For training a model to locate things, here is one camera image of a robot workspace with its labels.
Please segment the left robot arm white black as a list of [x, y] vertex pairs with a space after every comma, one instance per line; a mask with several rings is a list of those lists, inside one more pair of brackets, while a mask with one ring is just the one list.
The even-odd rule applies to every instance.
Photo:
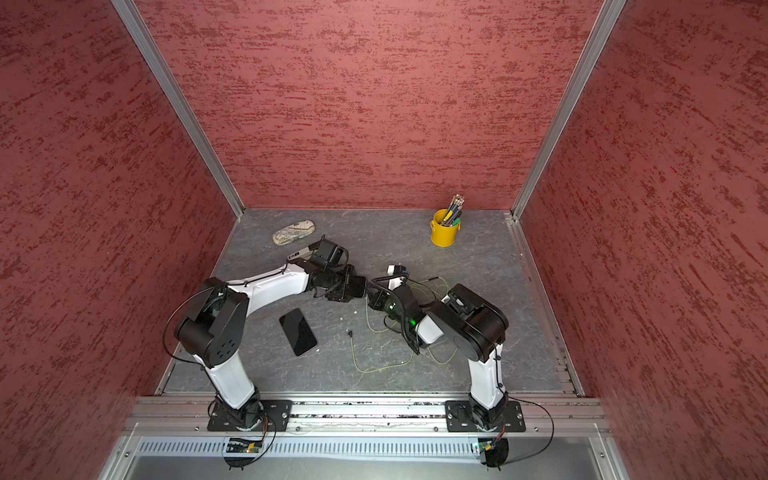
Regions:
[[209, 428], [247, 432], [267, 425], [260, 393], [239, 354], [248, 316], [309, 291], [346, 303], [364, 297], [365, 290], [366, 278], [349, 263], [348, 250], [325, 238], [289, 255], [271, 271], [238, 280], [207, 279], [182, 303], [186, 312], [174, 337], [215, 389]]

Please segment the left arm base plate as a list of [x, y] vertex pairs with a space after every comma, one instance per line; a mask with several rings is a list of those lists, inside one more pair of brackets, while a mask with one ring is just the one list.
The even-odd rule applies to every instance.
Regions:
[[239, 409], [216, 397], [208, 406], [207, 430], [211, 432], [284, 432], [290, 418], [290, 400], [250, 400]]

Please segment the blue-edged smartphone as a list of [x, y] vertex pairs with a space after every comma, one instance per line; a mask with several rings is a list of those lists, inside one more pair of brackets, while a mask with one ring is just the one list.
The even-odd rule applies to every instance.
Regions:
[[364, 276], [348, 274], [342, 284], [341, 301], [349, 302], [354, 298], [364, 298], [367, 280]]

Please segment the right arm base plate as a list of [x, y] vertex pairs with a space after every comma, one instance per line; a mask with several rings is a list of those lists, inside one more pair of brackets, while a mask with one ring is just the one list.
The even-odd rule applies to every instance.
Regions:
[[462, 400], [449, 400], [444, 406], [449, 432], [526, 431], [522, 408], [517, 401], [502, 401], [492, 409], [486, 409], [474, 401]]

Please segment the green wired earphones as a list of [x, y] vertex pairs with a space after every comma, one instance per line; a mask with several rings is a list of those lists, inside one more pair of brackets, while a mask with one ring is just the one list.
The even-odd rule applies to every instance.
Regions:
[[382, 329], [373, 329], [370, 324], [366, 324], [362, 331], [347, 329], [345, 334], [353, 369], [360, 375], [374, 375], [410, 367], [420, 359], [443, 367], [458, 355], [457, 347], [444, 349], [445, 340], [423, 348], [419, 354], [414, 353], [395, 336], [398, 332], [390, 323]]
[[[440, 299], [441, 293], [446, 293], [448, 289], [447, 283], [444, 281], [442, 277], [432, 277], [429, 279], [424, 280], [413, 280], [409, 278], [409, 281], [407, 284], [410, 286], [411, 290], [413, 291], [416, 299], [418, 300], [420, 306], [422, 307], [422, 310], [426, 310], [429, 306], [431, 306], [433, 303], [435, 303], [437, 300]], [[366, 324], [370, 324], [373, 329], [382, 329], [387, 323], [390, 323], [393, 328], [397, 328], [399, 330], [398, 335], [400, 335], [403, 331], [403, 329], [409, 330], [412, 333], [415, 333], [415, 327], [409, 327], [408, 325], [401, 326], [397, 321], [390, 319], [384, 312], [381, 312], [382, 317], [382, 328], [375, 328], [372, 324], [372, 321], [370, 319], [370, 315], [372, 311], [376, 311], [371, 309], [367, 305], [367, 283], [366, 283], [366, 295], [365, 295], [365, 321]]]

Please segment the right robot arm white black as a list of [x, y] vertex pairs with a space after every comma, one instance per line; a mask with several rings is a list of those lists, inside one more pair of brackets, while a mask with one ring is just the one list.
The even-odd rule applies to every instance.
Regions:
[[500, 360], [509, 320], [463, 284], [422, 305], [407, 281], [404, 273], [368, 281], [368, 306], [400, 325], [401, 337], [415, 354], [440, 339], [453, 344], [468, 362], [468, 414], [473, 424], [485, 431], [498, 428], [508, 402]]

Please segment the purple-edged smartphone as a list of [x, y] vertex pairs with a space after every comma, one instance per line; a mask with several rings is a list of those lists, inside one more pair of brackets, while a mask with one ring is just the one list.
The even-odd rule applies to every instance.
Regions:
[[295, 356], [302, 356], [317, 346], [317, 339], [300, 309], [282, 315], [279, 324]]

